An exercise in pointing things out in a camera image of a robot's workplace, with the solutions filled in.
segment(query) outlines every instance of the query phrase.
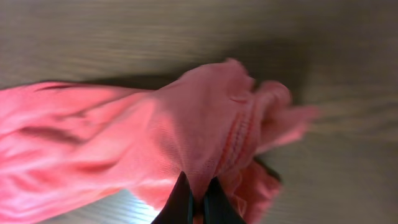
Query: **pink mesh fabric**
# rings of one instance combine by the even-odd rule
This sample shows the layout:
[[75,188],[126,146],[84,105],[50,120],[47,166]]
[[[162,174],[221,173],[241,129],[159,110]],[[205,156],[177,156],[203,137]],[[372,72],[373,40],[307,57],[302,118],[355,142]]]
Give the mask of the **pink mesh fabric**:
[[279,183],[253,161],[298,139],[316,111],[235,60],[156,91],[46,82],[0,91],[0,223],[34,223],[127,188],[161,209],[183,170],[195,199],[218,176],[248,223]]

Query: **crumpled fabric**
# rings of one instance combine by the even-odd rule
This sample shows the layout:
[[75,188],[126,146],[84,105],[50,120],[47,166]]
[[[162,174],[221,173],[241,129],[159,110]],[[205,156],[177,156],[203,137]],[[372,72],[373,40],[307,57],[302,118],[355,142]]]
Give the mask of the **crumpled fabric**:
[[181,171],[200,201],[213,177],[247,221],[279,182],[253,161],[316,116],[277,82],[252,92],[236,60],[159,90],[44,82],[0,91],[0,223],[34,223],[120,189],[161,209]]

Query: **pink cloth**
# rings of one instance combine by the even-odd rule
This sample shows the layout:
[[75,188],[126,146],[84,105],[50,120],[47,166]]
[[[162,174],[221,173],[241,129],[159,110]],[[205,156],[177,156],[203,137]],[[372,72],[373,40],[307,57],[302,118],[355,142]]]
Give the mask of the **pink cloth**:
[[197,200],[218,176],[248,223],[279,183],[255,154],[298,139],[316,111],[235,61],[156,91],[45,82],[0,91],[0,223],[34,223],[127,188],[161,209],[183,170]]

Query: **pink garment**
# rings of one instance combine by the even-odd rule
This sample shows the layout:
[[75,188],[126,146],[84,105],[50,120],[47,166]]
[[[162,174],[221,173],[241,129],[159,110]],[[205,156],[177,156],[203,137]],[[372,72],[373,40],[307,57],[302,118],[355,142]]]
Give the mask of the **pink garment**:
[[34,223],[127,188],[161,209],[181,170],[196,200],[218,176],[248,223],[279,183],[255,154],[298,139],[312,107],[235,61],[156,91],[45,82],[0,91],[0,223]]

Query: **pink fabric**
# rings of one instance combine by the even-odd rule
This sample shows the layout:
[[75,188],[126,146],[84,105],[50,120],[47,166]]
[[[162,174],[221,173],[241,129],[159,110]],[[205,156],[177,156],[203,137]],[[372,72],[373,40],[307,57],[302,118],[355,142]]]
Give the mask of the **pink fabric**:
[[183,170],[201,199],[218,176],[248,223],[279,183],[255,154],[298,139],[315,116],[285,86],[235,61],[156,91],[46,82],[0,91],[0,223],[33,223],[119,189],[161,209]]

